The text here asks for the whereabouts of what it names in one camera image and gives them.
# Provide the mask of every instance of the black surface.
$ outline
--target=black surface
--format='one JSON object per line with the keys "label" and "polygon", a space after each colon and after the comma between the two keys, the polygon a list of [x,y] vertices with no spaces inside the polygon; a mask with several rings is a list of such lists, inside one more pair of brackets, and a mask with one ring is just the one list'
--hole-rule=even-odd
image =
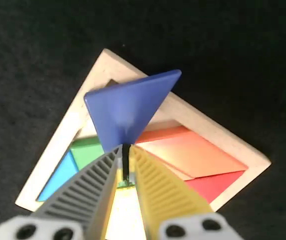
{"label": "black surface", "polygon": [[286,1],[0,1],[0,221],[103,48],[273,165],[221,208],[247,240],[286,239]]}

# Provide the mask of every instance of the blue tangram piece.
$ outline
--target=blue tangram piece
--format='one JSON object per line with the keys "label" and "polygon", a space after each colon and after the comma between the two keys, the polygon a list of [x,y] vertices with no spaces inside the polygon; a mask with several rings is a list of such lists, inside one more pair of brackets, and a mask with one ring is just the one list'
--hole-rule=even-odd
{"label": "blue tangram piece", "polygon": [[57,169],[43,188],[38,197],[38,201],[46,201],[56,190],[58,190],[67,180],[78,172],[71,151],[68,151],[59,163]]}
{"label": "blue tangram piece", "polygon": [[85,103],[105,152],[133,144],[181,75],[180,70],[88,92]]}

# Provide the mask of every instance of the red triangle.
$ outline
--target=red triangle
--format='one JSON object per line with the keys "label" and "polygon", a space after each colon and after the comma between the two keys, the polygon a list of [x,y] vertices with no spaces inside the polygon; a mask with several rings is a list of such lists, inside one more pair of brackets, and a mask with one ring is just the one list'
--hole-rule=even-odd
{"label": "red triangle", "polygon": [[185,181],[185,183],[204,197],[207,202],[211,203],[243,173],[244,171],[237,171],[213,176],[198,177],[193,180]]}

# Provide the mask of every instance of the green triangle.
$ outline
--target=green triangle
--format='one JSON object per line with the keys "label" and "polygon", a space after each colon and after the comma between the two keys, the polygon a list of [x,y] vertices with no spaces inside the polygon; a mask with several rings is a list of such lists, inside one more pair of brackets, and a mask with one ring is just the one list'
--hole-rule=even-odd
{"label": "green triangle", "polygon": [[72,143],[70,149],[79,170],[104,154],[98,137],[78,139]]}

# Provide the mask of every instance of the wooden frame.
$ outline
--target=wooden frame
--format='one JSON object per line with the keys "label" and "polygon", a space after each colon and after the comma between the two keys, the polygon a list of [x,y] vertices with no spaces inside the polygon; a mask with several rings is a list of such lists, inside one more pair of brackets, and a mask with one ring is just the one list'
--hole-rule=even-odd
{"label": "wooden frame", "polygon": [[[124,83],[143,77],[146,77],[143,72],[110,50],[104,49],[27,179],[15,204],[35,211],[42,204],[36,201],[38,195],[73,139],[96,135],[83,100],[83,96],[88,91],[102,88],[110,80]],[[267,157],[258,150],[170,92],[146,130],[179,125],[196,132],[248,166],[244,174],[211,203],[214,211],[229,201],[271,164]]]}

